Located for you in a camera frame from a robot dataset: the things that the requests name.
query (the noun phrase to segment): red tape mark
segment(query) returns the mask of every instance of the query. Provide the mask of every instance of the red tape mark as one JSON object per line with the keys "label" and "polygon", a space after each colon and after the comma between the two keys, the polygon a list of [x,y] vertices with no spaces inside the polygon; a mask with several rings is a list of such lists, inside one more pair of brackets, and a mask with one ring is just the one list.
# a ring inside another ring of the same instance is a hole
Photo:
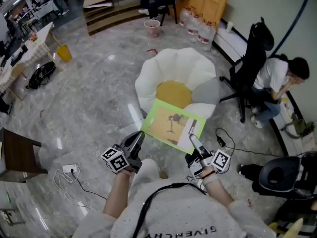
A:
{"label": "red tape mark", "polygon": [[156,49],[150,49],[150,50],[147,50],[147,52],[150,52],[150,51],[154,51],[156,55],[158,54],[158,52],[157,52],[157,50],[156,50]]}

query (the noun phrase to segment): cardboard box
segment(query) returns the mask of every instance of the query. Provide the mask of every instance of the cardboard box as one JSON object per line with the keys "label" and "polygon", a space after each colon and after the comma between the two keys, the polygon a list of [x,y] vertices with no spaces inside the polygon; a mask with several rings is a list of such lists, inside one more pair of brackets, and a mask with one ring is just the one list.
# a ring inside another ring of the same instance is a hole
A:
{"label": "cardboard box", "polygon": [[111,0],[85,0],[83,8],[84,9],[91,9],[97,7],[112,7]]}

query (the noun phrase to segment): white t-shirt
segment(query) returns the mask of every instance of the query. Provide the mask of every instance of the white t-shirt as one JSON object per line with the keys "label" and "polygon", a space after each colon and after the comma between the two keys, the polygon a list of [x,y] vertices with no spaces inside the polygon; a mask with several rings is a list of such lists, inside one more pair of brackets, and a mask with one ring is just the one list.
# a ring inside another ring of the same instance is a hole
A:
{"label": "white t-shirt", "polygon": [[272,88],[276,93],[287,79],[288,63],[279,58],[269,58],[259,71],[253,86],[257,89]]}
{"label": "white t-shirt", "polygon": [[[131,238],[146,199],[171,179],[140,184],[118,219],[102,213],[86,216],[73,238]],[[219,202],[185,186],[167,189],[152,200],[138,238],[275,238],[276,234],[246,203]]]}

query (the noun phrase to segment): dark hair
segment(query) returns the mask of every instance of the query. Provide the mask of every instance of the dark hair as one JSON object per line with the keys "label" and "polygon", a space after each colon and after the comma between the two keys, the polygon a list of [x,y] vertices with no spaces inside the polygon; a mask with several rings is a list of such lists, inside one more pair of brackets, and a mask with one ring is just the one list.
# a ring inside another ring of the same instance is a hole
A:
{"label": "dark hair", "polygon": [[271,57],[287,62],[289,71],[295,76],[298,76],[301,79],[309,78],[309,68],[304,58],[294,58],[293,60],[289,60],[286,54],[273,55]]}
{"label": "dark hair", "polygon": [[309,78],[309,68],[304,58],[294,58],[288,62],[288,69],[301,79]]}

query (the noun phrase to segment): yellow seat cushion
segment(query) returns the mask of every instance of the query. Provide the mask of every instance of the yellow seat cushion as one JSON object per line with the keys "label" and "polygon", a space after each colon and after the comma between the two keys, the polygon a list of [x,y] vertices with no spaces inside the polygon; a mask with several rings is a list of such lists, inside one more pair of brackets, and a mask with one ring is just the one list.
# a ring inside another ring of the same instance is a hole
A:
{"label": "yellow seat cushion", "polygon": [[157,87],[156,98],[183,109],[192,103],[192,91],[182,83],[166,81]]}

